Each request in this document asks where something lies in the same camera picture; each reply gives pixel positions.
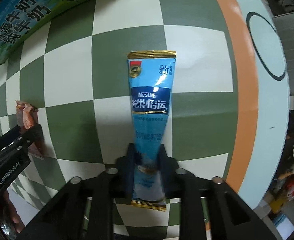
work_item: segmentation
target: bolt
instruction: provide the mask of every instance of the bolt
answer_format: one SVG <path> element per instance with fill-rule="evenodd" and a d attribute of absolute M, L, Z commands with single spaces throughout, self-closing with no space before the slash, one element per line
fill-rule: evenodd
<path fill-rule="evenodd" d="M 108 174 L 117 174 L 118 173 L 118 169 L 117 168 L 109 168 L 108 170 L 107 170 L 107 173 Z"/>
<path fill-rule="evenodd" d="M 214 183 L 216 183 L 216 184 L 221 184 L 221 183 L 224 182 L 224 181 L 222 180 L 222 178 L 220 178 L 220 177 L 213 177 L 213 178 L 212 178 L 212 181 L 213 181 Z"/>
<path fill-rule="evenodd" d="M 72 183 L 72 184 L 78 184 L 80 181 L 81 181 L 81 178 L 80 177 L 73 177 L 70 180 L 70 183 Z"/>
<path fill-rule="evenodd" d="M 179 175 L 185 175 L 187 173 L 187 171 L 183 168 L 178 168 L 178 169 L 176 169 L 176 173 Z"/>

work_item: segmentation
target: blue milk powder packet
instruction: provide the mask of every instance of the blue milk powder packet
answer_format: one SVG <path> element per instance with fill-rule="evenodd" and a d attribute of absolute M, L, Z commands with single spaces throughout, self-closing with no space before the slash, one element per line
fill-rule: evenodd
<path fill-rule="evenodd" d="M 134 206 L 166 210 L 157 154 L 169 115 L 175 63 L 175 51 L 133 51 L 128 54 L 134 141 L 141 159 L 134 173 L 131 199 Z"/>

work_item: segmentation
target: snack packet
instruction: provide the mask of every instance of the snack packet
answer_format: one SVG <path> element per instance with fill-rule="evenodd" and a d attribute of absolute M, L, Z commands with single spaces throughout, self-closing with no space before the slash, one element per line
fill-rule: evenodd
<path fill-rule="evenodd" d="M 175 63 L 175 51 L 132 51 L 128 54 L 135 147 L 140 155 L 134 173 L 131 199 L 134 206 L 166 210 L 157 155 L 169 115 Z"/>
<path fill-rule="evenodd" d="M 17 124 L 20 126 L 20 133 L 23 134 L 29 128 L 38 124 L 38 109 L 31 104 L 16 100 Z M 43 160 L 42 141 L 36 141 L 28 147 L 28 153 Z"/>

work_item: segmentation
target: checkered surface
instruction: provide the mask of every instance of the checkered surface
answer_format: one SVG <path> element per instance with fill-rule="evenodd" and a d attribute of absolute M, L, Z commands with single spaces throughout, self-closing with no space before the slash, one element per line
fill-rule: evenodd
<path fill-rule="evenodd" d="M 15 100 L 39 109 L 45 160 L 12 184 L 38 209 L 72 177 L 97 176 L 133 142 L 131 50 L 177 51 L 163 143 L 196 176 L 226 175 L 237 126 L 237 76 L 216 0 L 91 0 L 44 25 L 0 65 L 0 135 L 17 124 Z M 115 201 L 115 232 L 179 234 L 179 202 L 167 211 Z"/>

